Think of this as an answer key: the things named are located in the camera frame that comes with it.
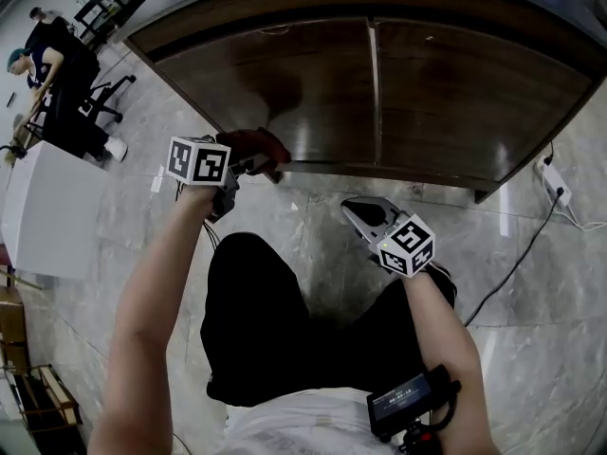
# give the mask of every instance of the white sneaker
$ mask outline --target white sneaker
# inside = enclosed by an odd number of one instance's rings
[[[121,139],[113,137],[109,137],[103,146],[118,162],[121,162],[124,159],[124,156],[129,149],[129,147],[126,146],[126,143]]]

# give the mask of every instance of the hand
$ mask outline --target hand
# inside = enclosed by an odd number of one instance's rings
[[[179,197],[179,201],[195,202],[200,206],[209,206],[209,212],[211,212],[212,199],[216,193],[216,187],[185,186]]]

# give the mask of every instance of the white table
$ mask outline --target white table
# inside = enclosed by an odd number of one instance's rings
[[[17,160],[2,214],[15,269],[82,279],[97,244],[96,224],[108,175],[42,141]]]

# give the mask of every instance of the white power strip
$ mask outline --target white power strip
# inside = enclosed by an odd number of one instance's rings
[[[569,201],[571,201],[571,191],[565,184],[564,180],[562,180],[561,175],[557,172],[554,165],[552,165],[552,163],[550,165],[546,165],[544,162],[545,160],[546,156],[542,155],[536,162],[536,169],[540,174],[540,177],[543,178],[543,181],[552,192],[553,197],[557,196],[558,189],[564,190],[564,194],[559,197],[559,204],[566,208],[569,205]]]

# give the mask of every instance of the brown wooden door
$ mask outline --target brown wooden door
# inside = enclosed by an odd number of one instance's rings
[[[372,162],[374,94],[364,18],[225,37],[157,63],[226,131],[266,126],[294,160]]]
[[[385,20],[377,51],[381,164],[437,177],[503,179],[590,84],[542,54],[463,28]]]

